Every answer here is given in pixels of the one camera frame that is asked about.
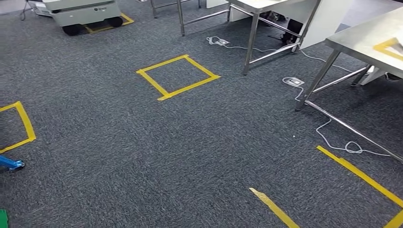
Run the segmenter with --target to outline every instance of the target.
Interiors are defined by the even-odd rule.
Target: stainless steel table
[[[340,83],[346,79],[349,79],[357,75],[357,78],[352,83],[352,86],[357,85],[364,74],[369,69],[370,65],[378,67],[384,71],[392,74],[403,74],[403,61],[393,56],[384,54],[374,49],[375,45],[383,43],[391,38],[394,38],[399,31],[403,30],[403,7],[381,15],[371,21],[357,25],[352,28],[348,28],[339,33],[336,33],[325,40],[325,44],[333,48],[333,53],[327,59],[327,62],[322,67],[315,80],[311,84],[310,88],[304,93],[300,102],[297,103],[296,111],[303,108],[305,104],[317,109],[321,113],[330,117],[331,119],[339,122],[344,127],[350,129],[354,133],[358,134],[362,138],[371,142],[372,144],[381,148],[384,152],[388,153],[392,157],[396,158],[403,163],[403,157],[389,151],[385,147],[369,139],[364,134],[349,126],[345,122],[341,121],[337,117],[333,116],[329,112],[325,111],[318,105],[309,101],[308,98],[319,91],[329,88],[337,83]],[[343,52],[354,58],[366,62],[368,65],[365,68],[359,69],[351,74],[341,77],[329,84],[317,88],[318,84],[322,81],[329,68],[337,59],[339,54]]]
[[[222,11],[219,11],[219,12],[216,12],[216,13],[201,17],[201,18],[197,18],[197,19],[193,19],[193,20],[184,22],[183,21],[183,15],[182,15],[182,2],[185,2],[185,1],[187,1],[187,0],[176,0],[176,4],[178,6],[179,22],[181,24],[182,36],[185,35],[185,27],[184,27],[185,25],[188,25],[188,24],[200,21],[200,20],[211,18],[211,17],[217,16],[217,15],[223,14],[223,13],[227,13],[227,21],[229,21],[230,20],[230,10],[231,10],[231,8],[239,10],[239,11],[241,11],[241,12],[243,12],[245,14],[248,14],[248,15],[253,17],[253,19],[252,19],[252,27],[250,29],[250,35],[249,35],[249,41],[248,41],[248,51],[246,53],[246,60],[245,60],[244,69],[243,69],[243,74],[245,74],[245,75],[248,73],[249,65],[252,64],[252,63],[256,63],[256,62],[258,62],[258,61],[260,61],[262,59],[268,58],[268,57],[273,56],[275,54],[278,54],[280,52],[292,49],[294,47],[296,47],[296,49],[298,49],[298,45],[301,44],[302,41],[304,40],[304,37],[305,37],[305,35],[306,35],[306,33],[307,33],[308,29],[309,29],[309,25],[311,24],[312,19],[313,19],[314,15],[315,15],[315,13],[317,11],[317,8],[319,7],[319,4],[321,2],[321,0],[315,0],[316,4],[315,4],[315,6],[314,6],[314,8],[313,8],[313,10],[311,12],[311,15],[310,15],[310,17],[309,17],[309,19],[307,21],[307,24],[306,24],[304,30],[302,31],[301,34],[297,34],[297,33],[292,32],[292,31],[288,30],[287,28],[284,28],[284,27],[282,27],[282,26],[280,26],[280,25],[278,25],[276,23],[273,23],[273,22],[271,22],[269,20],[266,20],[264,18],[259,17],[259,14],[263,13],[263,12],[270,11],[274,5],[294,4],[296,2],[305,1],[305,0],[227,0],[229,2],[229,8],[228,9],[222,10]],[[284,46],[284,47],[280,48],[279,50],[274,51],[274,52],[272,52],[272,53],[270,53],[268,55],[265,55],[263,57],[251,60],[252,51],[253,51],[253,44],[254,44],[254,41],[255,41],[256,30],[257,30],[257,27],[258,27],[258,21],[259,20],[263,21],[266,24],[272,25],[272,26],[274,26],[274,27],[276,27],[276,28],[278,28],[280,30],[283,30],[285,32],[288,32],[288,33],[298,37],[299,41],[297,43],[295,43],[295,44]]]

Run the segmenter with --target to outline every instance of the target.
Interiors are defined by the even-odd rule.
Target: yellow floor marking
[[[178,57],[175,57],[175,58],[173,58],[173,59],[166,60],[166,61],[164,61],[164,62],[157,63],[157,64],[155,64],[155,65],[146,67],[146,68],[144,68],[144,69],[142,69],[142,70],[143,70],[143,71],[149,71],[149,70],[155,69],[155,68],[157,68],[157,67],[162,67],[163,65],[167,65],[167,64],[169,64],[169,63],[172,63],[172,62],[178,61],[178,60],[180,60],[180,59],[186,58],[186,57],[188,57],[188,56],[189,56],[189,55],[178,56]]]
[[[198,64],[193,59],[189,58],[189,56],[186,56],[185,59],[188,60],[191,64],[193,64],[195,67],[199,68],[201,71],[206,73],[208,76],[215,77],[215,79],[220,77],[218,75],[213,74],[210,70],[207,70],[206,68],[204,68],[202,65]]]
[[[403,210],[399,212],[384,228],[399,228],[403,225]]]
[[[338,158],[325,148],[321,146],[317,146],[317,149],[322,151],[324,154],[341,164],[342,166],[346,167],[348,170],[353,172],[355,175],[359,176],[363,180],[365,180],[368,184],[370,184],[372,187],[380,191],[382,194],[384,194],[387,198],[389,198],[391,201],[395,202],[397,205],[403,208],[403,200],[397,197],[395,194],[391,193],[388,189],[374,181],[372,178],[370,178],[368,175],[366,175],[364,172],[359,170],[357,167],[349,163],[348,161],[344,160],[343,158]]]
[[[186,86],[186,87],[184,87],[184,88],[182,88],[182,89],[178,89],[178,90],[176,90],[176,91],[173,91],[172,93],[169,93],[169,94],[167,94],[167,95],[164,95],[163,97],[158,98],[158,100],[159,100],[159,101],[166,100],[166,99],[171,98],[171,97],[173,97],[173,96],[175,96],[175,95],[177,95],[177,94],[180,94],[180,93],[183,93],[183,92],[185,92],[185,91],[187,91],[187,90],[189,90],[189,89],[193,89],[193,88],[195,88],[195,87],[201,86],[201,85],[203,85],[203,84],[205,84],[205,83],[207,83],[207,82],[210,82],[210,81],[212,81],[212,80],[215,80],[215,79],[217,79],[217,78],[219,78],[219,76],[217,76],[217,77],[209,77],[209,78],[204,79],[204,80],[202,80],[202,81],[200,81],[200,82],[196,82],[195,84]]]
[[[152,77],[150,77],[148,74],[146,74],[143,70],[138,70],[136,73],[140,74],[143,76],[150,84],[152,84],[160,93],[162,93],[164,96],[168,95],[169,93],[160,86]]]
[[[251,190],[262,202],[264,202],[288,227],[299,228],[299,226],[264,193],[258,192],[254,188],[249,188],[249,190]]]
[[[27,132],[28,138],[23,140],[23,141],[21,141],[21,142],[18,142],[18,143],[14,144],[14,145],[8,146],[8,147],[0,150],[0,153],[4,153],[6,151],[14,149],[14,148],[16,148],[18,146],[21,146],[23,144],[26,144],[28,142],[34,141],[36,139],[35,132],[34,132],[34,129],[32,128],[31,121],[29,120],[28,115],[25,112],[24,107],[22,106],[20,101],[17,101],[17,102],[15,102],[13,104],[10,104],[10,105],[8,105],[6,107],[0,108],[0,112],[5,111],[7,109],[11,109],[11,108],[16,108],[17,109],[17,112],[18,112],[18,114],[19,114],[19,116],[20,116],[20,118],[22,120],[22,123],[24,124],[25,131]]]
[[[131,23],[134,22],[133,19],[131,19],[130,17],[126,16],[124,13],[121,13],[120,16],[121,16],[122,18],[124,18],[124,19],[127,20],[127,21],[123,22],[122,26],[123,26],[123,25],[131,24]],[[109,29],[113,29],[113,28],[114,28],[114,27],[112,27],[112,26],[108,26],[108,27],[106,27],[106,28],[101,28],[101,29],[98,29],[98,30],[92,30],[92,29],[91,29],[90,27],[88,27],[87,25],[84,25],[84,27],[87,29],[87,31],[88,31],[90,34],[93,34],[93,33],[96,33],[96,32],[101,32],[101,31],[105,31],[105,30],[109,30]]]
[[[173,92],[168,93],[164,88],[162,88],[162,86],[160,86],[154,79],[152,79],[152,78],[146,73],[146,71],[149,71],[149,70],[155,69],[155,68],[157,68],[157,67],[161,67],[161,66],[167,65],[167,64],[169,64],[169,63],[178,61],[178,60],[180,60],[180,59],[185,59],[185,60],[187,60],[187,61],[188,61],[189,63],[191,63],[193,66],[197,67],[199,70],[201,70],[201,71],[203,71],[204,73],[206,73],[206,74],[209,76],[209,78],[206,78],[206,79],[204,79],[204,80],[202,80],[202,81],[200,81],[200,82],[196,82],[196,83],[194,83],[194,84],[192,84],[192,85],[188,85],[188,86],[186,86],[186,87],[184,87],[184,88],[181,88],[181,89],[178,89],[178,90],[175,90],[175,91],[173,91]],[[205,84],[205,83],[207,83],[207,82],[210,82],[210,81],[212,81],[212,80],[215,80],[215,79],[217,79],[217,78],[220,78],[220,76],[213,74],[211,71],[207,70],[207,69],[204,68],[202,65],[198,64],[196,61],[194,61],[193,59],[189,58],[189,55],[178,56],[178,57],[175,57],[175,58],[173,58],[173,59],[169,59],[169,60],[167,60],[167,61],[164,61],[164,62],[155,64],[155,65],[146,67],[146,68],[144,68],[144,69],[139,69],[139,70],[136,71],[136,73],[138,73],[138,74],[140,74],[141,76],[143,76],[150,84],[152,84],[158,91],[160,91],[160,93],[161,93],[163,96],[157,99],[157,100],[159,100],[159,101],[166,100],[166,99],[171,98],[171,97],[173,97],[173,96],[175,96],[175,95],[177,95],[177,94],[183,93],[183,92],[185,92],[185,91],[187,91],[187,90],[193,89],[193,88],[198,87],[198,86],[201,86],[201,85],[203,85],[203,84]]]

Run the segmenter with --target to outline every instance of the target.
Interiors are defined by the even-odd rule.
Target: white robot
[[[81,25],[106,20],[112,27],[123,24],[120,9],[115,0],[29,0],[33,10],[43,16],[51,16],[63,31],[74,36]]]

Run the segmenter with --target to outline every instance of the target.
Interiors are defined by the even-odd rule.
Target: blue object
[[[14,161],[0,155],[0,166],[4,166],[9,170],[15,170],[24,167],[22,160]]]

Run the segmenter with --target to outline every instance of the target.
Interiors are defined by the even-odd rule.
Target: yellow tape
[[[403,225],[403,210],[390,220],[384,228],[399,228],[401,225]]]
[[[123,22],[122,26],[123,26],[123,25],[131,24],[131,23],[134,22],[133,19],[131,19],[130,17],[126,16],[126,14],[124,14],[124,13],[121,13],[120,16],[121,16],[122,18],[124,18],[124,19],[127,20],[127,21]],[[84,27],[87,29],[87,31],[88,31],[90,34],[93,34],[93,33],[96,33],[96,32],[101,32],[101,31],[105,31],[105,30],[109,30],[109,29],[113,29],[113,28],[114,28],[114,27],[112,27],[112,26],[108,26],[108,27],[106,27],[106,28],[101,28],[101,29],[97,29],[97,30],[94,31],[94,30],[92,30],[90,27],[88,27],[87,25],[84,25]]]
[[[325,148],[321,146],[317,146],[317,149],[322,151],[324,154],[341,164],[342,166],[346,167],[348,170],[353,172],[355,175],[359,176],[363,180],[365,180],[368,184],[370,184],[372,187],[374,187],[376,190],[380,191],[382,194],[384,194],[387,198],[389,198],[391,201],[395,202],[397,205],[403,208],[403,200],[397,197],[395,194],[391,193],[388,189],[374,181],[372,178],[370,178],[368,175],[366,175],[364,172],[359,170],[357,167],[349,163],[348,161],[344,160],[343,158],[338,158],[335,155],[333,155],[331,152],[326,150]]]
[[[264,202],[288,227],[299,228],[299,226],[264,193],[258,192],[254,188],[249,188],[249,190],[251,190],[262,202]]]
[[[194,61],[193,59],[189,58],[189,56],[186,56],[185,59],[188,60],[191,64],[193,64],[195,67],[199,68],[204,73],[208,74],[210,77],[219,78],[218,75],[213,74],[210,70],[207,70],[202,65],[198,64],[196,61]]]
[[[209,78],[204,79],[204,80],[202,80],[202,81],[200,81],[200,82],[196,82],[195,84],[188,85],[188,86],[186,86],[186,87],[184,87],[184,88],[182,88],[182,89],[178,89],[178,90],[176,90],[176,91],[173,91],[173,92],[171,92],[171,93],[169,93],[169,94],[167,94],[167,95],[165,95],[165,96],[163,96],[163,97],[158,98],[158,100],[159,100],[159,101],[166,100],[166,99],[171,98],[171,97],[173,97],[173,96],[175,96],[175,95],[177,95],[177,94],[183,93],[183,92],[185,92],[185,91],[187,91],[187,90],[189,90],[189,89],[193,89],[193,88],[198,87],[198,86],[201,86],[201,85],[203,85],[203,84],[205,84],[205,83],[207,83],[207,82],[210,82],[210,81],[212,81],[212,80],[215,80],[215,79],[217,79],[217,78],[219,78],[219,77],[220,77],[220,76],[209,77]]]
[[[144,68],[144,69],[142,69],[142,70],[143,70],[144,72],[145,72],[145,71],[148,71],[148,70],[152,70],[152,69],[155,69],[155,68],[157,68],[157,67],[161,67],[161,66],[167,65],[167,64],[169,64],[169,63],[178,61],[178,60],[180,60],[180,59],[186,58],[186,57],[188,57],[188,56],[189,56],[189,55],[178,56],[178,57],[176,57],[176,58],[173,58],[173,59],[170,59],[170,60],[166,60],[166,61],[164,61],[164,62],[162,62],[162,63],[157,63],[157,64],[155,64],[155,65],[146,67],[146,68]]]
[[[178,89],[178,90],[176,90],[176,91],[173,91],[173,92],[168,93],[164,88],[162,88],[156,81],[154,81],[154,79],[152,79],[152,78],[146,73],[146,71],[149,71],[149,70],[155,69],[155,68],[157,68],[157,67],[161,67],[161,66],[167,65],[167,64],[169,64],[169,63],[178,61],[178,60],[180,60],[180,59],[186,59],[188,62],[190,62],[190,63],[191,63],[192,65],[194,65],[195,67],[197,67],[199,70],[201,70],[201,71],[203,71],[204,73],[206,73],[206,74],[209,76],[209,78],[206,78],[206,79],[204,79],[204,80],[202,80],[202,81],[200,81],[200,82],[197,82],[197,83],[195,83],[195,84],[188,85],[188,86],[186,86],[186,87],[184,87],[184,88],[182,88],[182,89]],[[166,99],[171,98],[171,97],[173,97],[173,96],[175,96],[175,95],[177,95],[177,94],[183,93],[183,92],[185,92],[185,91],[187,91],[187,90],[190,90],[190,89],[193,89],[193,88],[195,88],[195,87],[201,86],[201,85],[203,85],[203,84],[205,84],[205,83],[207,83],[207,82],[210,82],[210,81],[212,81],[212,80],[214,80],[214,79],[220,78],[220,76],[213,74],[211,71],[207,70],[207,69],[204,68],[202,65],[198,64],[196,61],[194,61],[193,59],[189,58],[189,55],[178,56],[178,57],[176,57],[176,58],[173,58],[173,59],[170,59],[170,60],[167,60],[167,61],[164,61],[164,62],[155,64],[155,65],[152,65],[152,66],[149,66],[149,67],[146,67],[146,68],[144,68],[144,69],[137,70],[136,73],[138,73],[138,74],[140,74],[141,76],[143,76],[143,77],[144,77],[149,83],[151,83],[158,91],[160,91],[160,93],[161,93],[163,96],[160,97],[160,98],[158,98],[159,101],[166,100]]]
[[[126,19],[127,21],[123,23],[123,25],[128,25],[130,23],[133,23],[134,20],[131,19],[130,17],[126,16],[126,14],[122,13],[120,16],[122,16],[122,18]]]
[[[386,55],[392,56],[392,57],[394,57],[396,59],[399,59],[399,60],[403,61],[403,56],[398,55],[398,54],[396,54],[396,53],[394,53],[392,51],[386,50],[388,47],[390,47],[392,45],[395,45],[395,44],[398,44],[398,43],[399,42],[398,42],[398,40],[396,38],[392,38],[392,39],[387,40],[387,41],[385,41],[383,43],[375,45],[374,49],[377,50],[377,51],[380,51],[380,52],[382,52],[382,53],[384,53]]]
[[[169,93],[162,88],[156,81],[154,81],[153,78],[151,78],[147,73],[145,73],[143,70],[138,70],[136,73],[140,74],[143,76],[150,84],[152,84],[160,93],[162,93],[164,96],[168,95]]]
[[[0,150],[0,153],[4,153],[6,151],[14,149],[14,148],[16,148],[18,146],[21,146],[23,144],[26,144],[28,142],[34,141],[36,139],[36,135],[35,135],[34,129],[32,128],[31,121],[29,120],[28,115],[25,112],[25,109],[22,106],[20,101],[17,101],[17,102],[15,102],[13,104],[10,104],[10,105],[8,105],[6,107],[0,108],[0,112],[5,111],[5,110],[10,109],[10,108],[13,108],[13,107],[15,107],[17,109],[17,112],[18,112],[18,114],[19,114],[19,116],[21,118],[21,121],[24,124],[25,131],[27,132],[28,138],[23,140],[23,141],[21,141],[21,142],[18,142],[18,143],[14,144],[14,145],[8,146],[8,147]]]

